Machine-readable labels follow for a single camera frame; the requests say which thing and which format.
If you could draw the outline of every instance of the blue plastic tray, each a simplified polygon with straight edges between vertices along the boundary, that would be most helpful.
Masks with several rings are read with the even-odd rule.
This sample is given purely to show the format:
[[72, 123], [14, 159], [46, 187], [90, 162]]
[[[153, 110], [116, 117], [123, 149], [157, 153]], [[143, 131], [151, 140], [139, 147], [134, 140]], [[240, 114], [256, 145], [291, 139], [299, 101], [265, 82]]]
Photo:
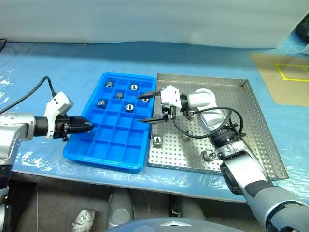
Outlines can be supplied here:
[[[113, 87], [105, 87], [112, 81]], [[132, 84], [138, 90], [131, 90]], [[82, 116], [93, 123], [90, 133], [73, 134], [67, 142], [63, 155], [73, 161], [88, 165], [137, 173], [144, 166], [144, 159], [150, 136], [150, 125], [138, 119], [152, 117], [154, 99], [142, 102], [136, 97], [156, 88], [156, 79], [106, 72], [100, 78]], [[123, 99], [116, 99], [116, 93], [123, 93]], [[98, 102], [105, 100], [104, 109]], [[132, 113], [126, 105], [134, 105]]]

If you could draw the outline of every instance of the metal nut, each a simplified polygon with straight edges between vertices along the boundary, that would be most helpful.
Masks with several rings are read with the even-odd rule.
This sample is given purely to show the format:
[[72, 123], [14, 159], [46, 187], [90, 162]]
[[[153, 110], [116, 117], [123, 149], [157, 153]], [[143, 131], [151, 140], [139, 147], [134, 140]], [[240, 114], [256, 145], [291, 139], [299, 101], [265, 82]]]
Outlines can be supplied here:
[[141, 101], [142, 102], [149, 102], [149, 98], [142, 98]]
[[105, 87], [113, 87], [113, 86], [114, 86], [114, 83], [109, 81], [109, 82], [107, 82]]
[[137, 90], [139, 87], [136, 84], [132, 84], [130, 89], [131, 90]]
[[161, 136], [155, 136], [155, 137], [153, 138], [153, 146], [154, 146], [155, 148], [161, 148], [162, 145], [163, 145], [163, 139], [162, 139], [162, 137], [161, 137]]
[[[185, 130], [184, 132], [186, 132], [186, 133], [188, 133], [188, 134], [190, 134], [190, 135], [193, 135], [193, 132], [192, 132], [191, 130]], [[182, 134], [182, 139], [183, 139], [184, 141], [189, 141], [189, 140], [191, 140], [191, 138], [190, 138], [189, 136], [185, 135], [185, 134]]]
[[106, 101], [105, 100], [100, 100], [98, 102], [98, 107], [104, 109], [106, 107]]
[[123, 93], [116, 93], [116, 99], [122, 99], [122, 98], [124, 98]]
[[206, 151], [202, 151], [201, 156], [207, 162], [212, 162], [216, 159], [216, 154], [211, 149], [208, 149]]
[[134, 105], [132, 105], [132, 104], [126, 105], [126, 111], [133, 112], [133, 109], [134, 109]]

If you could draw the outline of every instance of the blue tablecloth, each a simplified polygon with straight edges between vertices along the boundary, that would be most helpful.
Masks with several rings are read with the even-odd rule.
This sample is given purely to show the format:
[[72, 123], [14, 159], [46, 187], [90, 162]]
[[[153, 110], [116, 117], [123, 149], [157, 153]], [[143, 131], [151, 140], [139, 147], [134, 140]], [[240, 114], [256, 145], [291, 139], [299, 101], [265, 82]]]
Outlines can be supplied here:
[[[0, 108], [33, 88], [45, 75], [56, 91], [74, 102], [70, 116], [84, 109], [103, 72], [157, 76], [158, 73], [249, 79], [282, 155], [290, 179], [275, 184], [309, 203], [309, 109], [277, 105], [268, 92], [251, 52], [298, 55], [305, 45], [290, 36], [279, 49], [242, 50], [172, 43], [7, 43], [0, 53]], [[44, 84], [11, 111], [42, 116], [50, 90]], [[138, 174], [73, 163], [62, 156], [61, 140], [23, 142], [14, 171], [91, 183], [244, 201], [219, 175], [144, 167]]]

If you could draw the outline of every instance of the floor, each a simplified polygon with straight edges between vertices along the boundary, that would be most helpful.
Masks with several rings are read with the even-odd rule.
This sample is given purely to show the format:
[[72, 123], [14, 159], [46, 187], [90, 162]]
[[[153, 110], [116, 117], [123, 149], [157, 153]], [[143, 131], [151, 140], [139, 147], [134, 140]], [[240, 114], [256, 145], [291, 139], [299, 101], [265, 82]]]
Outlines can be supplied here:
[[[67, 232], [82, 209], [96, 211], [92, 232], [105, 231], [109, 195], [113, 188], [87, 183], [14, 174], [11, 201], [16, 232], [36, 231], [38, 190], [38, 231]], [[170, 215], [170, 195], [131, 190], [135, 219], [166, 218]], [[243, 203], [197, 199], [208, 221], [247, 232], [261, 232], [249, 207]]]

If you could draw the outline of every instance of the metal sheet with holes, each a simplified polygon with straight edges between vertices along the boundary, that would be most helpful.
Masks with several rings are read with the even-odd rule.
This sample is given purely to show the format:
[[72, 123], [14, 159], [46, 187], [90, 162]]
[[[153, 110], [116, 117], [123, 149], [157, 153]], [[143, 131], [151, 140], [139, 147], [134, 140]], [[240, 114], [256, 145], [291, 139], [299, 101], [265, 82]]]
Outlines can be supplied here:
[[[208, 88], [214, 92], [218, 106], [229, 106], [240, 111], [244, 118], [243, 132], [245, 140], [258, 160], [264, 166], [272, 180], [288, 178], [281, 156], [271, 136], [263, 113], [255, 98], [248, 80], [209, 78], [182, 75], [159, 74], [157, 89], [172, 84], [181, 93], [192, 93], [199, 88]], [[160, 98], [156, 98], [154, 116], [162, 116]], [[189, 121], [183, 115], [177, 118], [183, 129], [193, 134], [203, 135], [198, 122]], [[239, 119], [232, 114], [232, 121], [239, 124]], [[181, 133], [169, 123], [152, 125], [152, 138], [162, 136], [162, 148], [154, 148], [150, 143], [149, 166], [179, 169], [210, 174], [221, 174], [220, 160], [206, 162], [201, 152], [213, 149], [208, 139], [184, 141]]]

